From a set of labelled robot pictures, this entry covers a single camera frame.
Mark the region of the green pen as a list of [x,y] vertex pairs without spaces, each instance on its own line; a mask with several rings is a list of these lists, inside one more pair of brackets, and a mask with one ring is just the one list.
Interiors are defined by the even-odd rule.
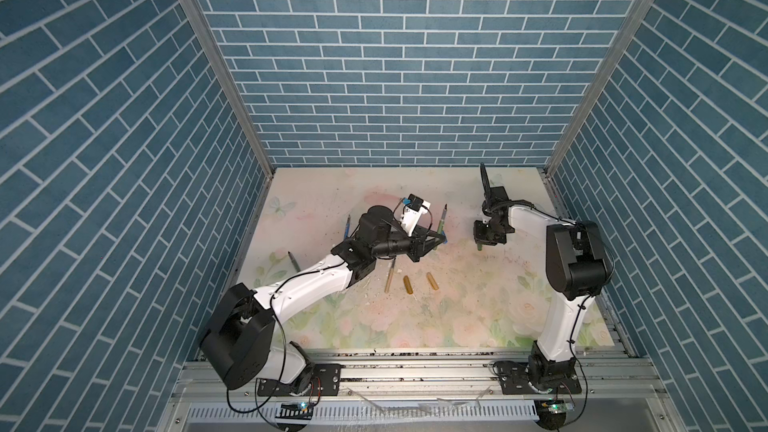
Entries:
[[288,251],[288,257],[289,257],[290,262],[291,262],[292,266],[294,267],[295,271],[300,273],[302,269],[301,269],[297,259],[295,258],[294,254],[291,251]]
[[443,210],[442,210],[442,213],[441,213],[441,216],[440,216],[440,220],[438,222],[438,227],[437,227],[437,233],[438,234],[444,235],[444,227],[445,227],[445,220],[446,220],[447,212],[448,212],[448,205],[446,204],[443,207]]

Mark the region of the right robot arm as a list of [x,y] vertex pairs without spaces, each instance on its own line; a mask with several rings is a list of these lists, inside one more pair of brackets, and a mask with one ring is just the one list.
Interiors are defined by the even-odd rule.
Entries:
[[544,245],[544,272],[554,291],[545,324],[525,363],[497,361],[492,371],[505,395],[551,394],[563,388],[579,393],[582,372],[576,341],[587,310],[609,283],[612,271],[596,223],[575,222],[512,200],[502,186],[483,183],[482,212],[473,238],[479,246],[503,245],[525,232]]

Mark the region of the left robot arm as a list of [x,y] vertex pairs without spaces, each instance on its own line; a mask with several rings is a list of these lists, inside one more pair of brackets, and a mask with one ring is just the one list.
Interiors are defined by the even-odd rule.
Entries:
[[375,205],[330,253],[291,277],[255,289],[229,288],[207,322],[200,350],[227,390],[255,379],[304,391],[313,381],[314,363],[302,347],[288,341],[284,325],[325,297],[363,281],[381,260],[399,255],[418,262],[445,238],[419,221],[431,213],[428,202],[411,195],[394,209]]

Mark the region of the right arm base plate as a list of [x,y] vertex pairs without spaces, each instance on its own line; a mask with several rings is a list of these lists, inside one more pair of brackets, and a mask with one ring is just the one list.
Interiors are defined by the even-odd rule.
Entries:
[[556,392],[581,394],[576,361],[527,363],[497,361],[491,366],[503,395],[553,395]]

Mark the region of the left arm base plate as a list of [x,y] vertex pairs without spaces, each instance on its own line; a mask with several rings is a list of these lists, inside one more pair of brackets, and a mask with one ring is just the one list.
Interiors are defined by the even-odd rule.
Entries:
[[342,366],[337,363],[317,363],[307,366],[292,382],[278,382],[269,379],[257,380],[259,397],[288,397],[312,395],[320,398],[335,397],[339,392]]

